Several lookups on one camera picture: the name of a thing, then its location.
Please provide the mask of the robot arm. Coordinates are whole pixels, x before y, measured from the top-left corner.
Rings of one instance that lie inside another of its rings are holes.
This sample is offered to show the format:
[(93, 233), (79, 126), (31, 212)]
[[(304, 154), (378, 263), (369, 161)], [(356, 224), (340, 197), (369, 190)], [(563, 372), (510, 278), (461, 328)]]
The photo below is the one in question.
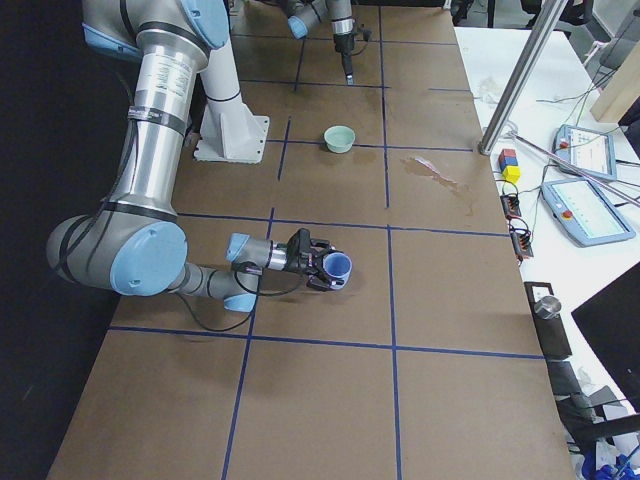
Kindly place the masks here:
[(235, 312), (252, 311), (266, 269), (319, 291), (346, 285), (349, 257), (304, 229), (285, 243), (233, 234), (227, 271), (187, 259), (171, 199), (195, 86), (207, 98), (198, 159), (258, 163), (269, 128), (242, 99), (223, 2), (87, 1), (83, 30), (93, 50), (140, 69), (113, 186), (96, 213), (62, 222), (48, 239), (63, 279), (124, 296), (208, 297)]
[(287, 17), (287, 24), (295, 39), (305, 38), (310, 31), (328, 20), (334, 49), (341, 56), (346, 83), (354, 84), (352, 56), (357, 34), (351, 2), (347, 0), (283, 0), (277, 5)]

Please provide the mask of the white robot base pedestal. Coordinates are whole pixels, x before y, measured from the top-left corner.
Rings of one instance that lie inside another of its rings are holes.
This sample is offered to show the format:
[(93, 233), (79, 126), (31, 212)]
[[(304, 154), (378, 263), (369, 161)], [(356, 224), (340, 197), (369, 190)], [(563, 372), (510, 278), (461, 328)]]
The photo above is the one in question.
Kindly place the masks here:
[(208, 162), (260, 163), (270, 119), (254, 115), (243, 101), (231, 39), (211, 51), (200, 78), (207, 103), (195, 158)]

